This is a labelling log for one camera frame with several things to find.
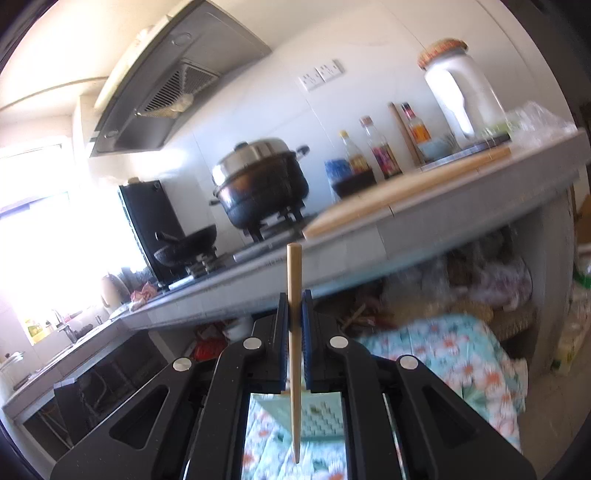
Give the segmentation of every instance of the glass jar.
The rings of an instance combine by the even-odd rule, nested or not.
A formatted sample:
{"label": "glass jar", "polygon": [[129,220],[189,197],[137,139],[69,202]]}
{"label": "glass jar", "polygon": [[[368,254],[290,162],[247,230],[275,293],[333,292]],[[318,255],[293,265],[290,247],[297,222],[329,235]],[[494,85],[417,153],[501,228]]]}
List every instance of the glass jar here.
{"label": "glass jar", "polygon": [[425,80],[446,117],[457,143],[465,147],[504,119],[491,84],[461,40],[447,38],[419,56]]}

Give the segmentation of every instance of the bright window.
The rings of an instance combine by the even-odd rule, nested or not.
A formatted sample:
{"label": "bright window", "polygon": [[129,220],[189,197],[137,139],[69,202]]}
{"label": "bright window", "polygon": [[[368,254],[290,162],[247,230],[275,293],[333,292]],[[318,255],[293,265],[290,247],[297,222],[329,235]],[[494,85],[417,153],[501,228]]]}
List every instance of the bright window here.
{"label": "bright window", "polygon": [[0,158],[0,288],[23,328],[100,303],[99,280],[145,261],[116,190],[82,187],[61,145]]}

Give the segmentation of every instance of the plastic bag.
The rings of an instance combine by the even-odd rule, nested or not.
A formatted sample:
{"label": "plastic bag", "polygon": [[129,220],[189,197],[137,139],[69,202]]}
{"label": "plastic bag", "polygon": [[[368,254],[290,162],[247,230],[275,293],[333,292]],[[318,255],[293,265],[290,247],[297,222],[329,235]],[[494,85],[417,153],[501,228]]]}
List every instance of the plastic bag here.
{"label": "plastic bag", "polygon": [[513,312],[531,297],[530,272],[521,257],[510,262],[487,262],[474,265],[475,282],[468,289],[468,298],[485,303],[493,309]]}
{"label": "plastic bag", "polygon": [[386,278],[381,325],[401,328],[414,320],[439,316],[457,298],[449,284],[446,257],[436,257]]}
{"label": "plastic bag", "polygon": [[560,138],[576,131],[577,126],[560,118],[543,106],[529,101],[525,105],[505,114],[500,122],[486,133],[489,135],[507,131],[514,143],[537,147],[549,140]]}
{"label": "plastic bag", "polygon": [[570,372],[573,360],[579,352],[591,326],[591,290],[573,282],[571,290],[569,315],[556,352],[552,360],[552,370],[561,375]]}

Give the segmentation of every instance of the ceiling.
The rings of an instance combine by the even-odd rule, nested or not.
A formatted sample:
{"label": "ceiling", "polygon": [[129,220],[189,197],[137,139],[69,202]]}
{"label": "ceiling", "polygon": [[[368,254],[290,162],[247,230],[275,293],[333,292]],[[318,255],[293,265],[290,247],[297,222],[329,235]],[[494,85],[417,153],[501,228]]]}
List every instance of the ceiling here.
{"label": "ceiling", "polygon": [[78,96],[100,92],[139,31],[178,2],[59,0],[27,32],[0,74],[0,124],[70,115]]}

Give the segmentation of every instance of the range hood vent grille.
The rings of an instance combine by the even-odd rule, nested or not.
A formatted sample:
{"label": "range hood vent grille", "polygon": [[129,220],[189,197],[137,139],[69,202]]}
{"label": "range hood vent grille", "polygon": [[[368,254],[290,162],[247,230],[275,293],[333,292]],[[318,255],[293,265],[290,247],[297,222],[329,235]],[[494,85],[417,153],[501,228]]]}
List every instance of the range hood vent grille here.
{"label": "range hood vent grille", "polygon": [[144,107],[138,112],[141,116],[175,118],[193,103],[193,96],[210,86],[218,75],[183,63],[164,82]]}

